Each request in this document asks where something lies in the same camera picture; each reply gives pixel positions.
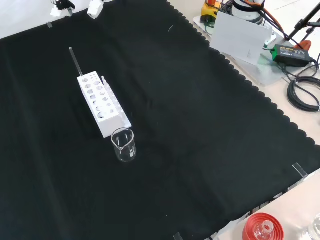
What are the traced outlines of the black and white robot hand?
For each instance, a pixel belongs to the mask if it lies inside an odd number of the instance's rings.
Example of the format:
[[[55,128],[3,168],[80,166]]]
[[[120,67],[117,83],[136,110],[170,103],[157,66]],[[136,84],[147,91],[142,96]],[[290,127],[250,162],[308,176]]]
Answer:
[[[87,14],[96,19],[104,8],[105,3],[111,2],[110,0],[90,0],[87,8]],[[76,6],[70,0],[52,0],[53,8],[50,15],[54,18],[71,17],[76,9]]]

